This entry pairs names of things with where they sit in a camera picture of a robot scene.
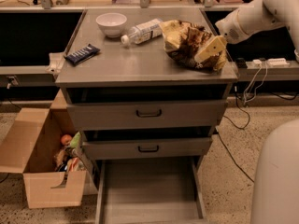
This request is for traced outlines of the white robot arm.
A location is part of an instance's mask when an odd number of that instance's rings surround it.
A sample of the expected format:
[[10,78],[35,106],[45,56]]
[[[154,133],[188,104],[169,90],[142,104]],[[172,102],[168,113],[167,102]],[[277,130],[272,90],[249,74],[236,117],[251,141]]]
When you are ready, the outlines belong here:
[[[237,7],[204,4],[231,12],[217,22],[231,44],[285,26],[299,50],[299,0],[253,0]],[[263,143],[256,166],[250,224],[299,224],[299,119],[273,130]]]

